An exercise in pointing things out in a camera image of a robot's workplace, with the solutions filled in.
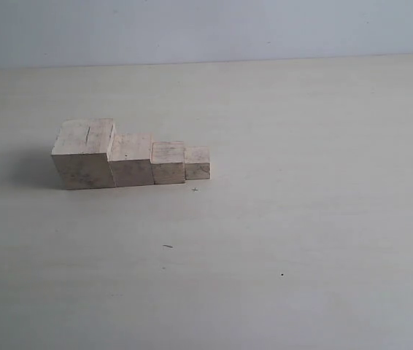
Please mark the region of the second largest wooden cube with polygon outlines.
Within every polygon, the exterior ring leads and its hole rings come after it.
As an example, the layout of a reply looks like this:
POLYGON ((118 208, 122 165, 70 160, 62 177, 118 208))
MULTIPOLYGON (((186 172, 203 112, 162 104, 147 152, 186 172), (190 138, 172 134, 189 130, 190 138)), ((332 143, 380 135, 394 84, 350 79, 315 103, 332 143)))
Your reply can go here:
POLYGON ((153 137, 150 133, 117 134, 109 165, 116 187, 153 185, 151 166, 153 137))

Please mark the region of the smallest wooden cube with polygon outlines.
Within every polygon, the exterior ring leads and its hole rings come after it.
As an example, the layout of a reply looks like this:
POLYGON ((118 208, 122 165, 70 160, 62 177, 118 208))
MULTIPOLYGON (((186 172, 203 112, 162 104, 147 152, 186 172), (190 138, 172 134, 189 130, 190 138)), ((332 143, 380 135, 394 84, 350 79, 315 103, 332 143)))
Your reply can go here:
POLYGON ((185 179, 210 179, 210 153, 205 146, 185 148, 185 179))

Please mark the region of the third largest wooden cube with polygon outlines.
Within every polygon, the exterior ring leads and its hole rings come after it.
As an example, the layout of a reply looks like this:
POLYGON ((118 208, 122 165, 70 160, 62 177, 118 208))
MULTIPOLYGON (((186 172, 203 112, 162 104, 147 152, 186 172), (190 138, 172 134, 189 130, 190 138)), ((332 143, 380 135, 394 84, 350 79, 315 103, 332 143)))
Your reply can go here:
POLYGON ((151 166, 155 184, 185 183, 185 144, 183 141, 153 142, 151 166))

